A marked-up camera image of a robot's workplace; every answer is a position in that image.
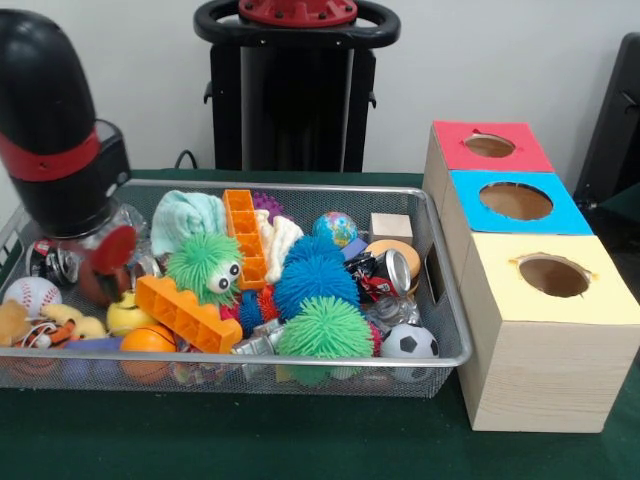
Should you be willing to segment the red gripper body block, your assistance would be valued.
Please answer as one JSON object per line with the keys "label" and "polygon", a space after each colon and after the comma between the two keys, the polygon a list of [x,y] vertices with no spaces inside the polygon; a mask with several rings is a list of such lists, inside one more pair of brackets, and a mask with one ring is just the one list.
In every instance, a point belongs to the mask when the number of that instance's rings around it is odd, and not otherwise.
{"label": "red gripper body block", "polygon": [[92,252],[92,268],[98,273],[112,273],[127,264],[136,247],[136,231],[122,225],[111,230]]}

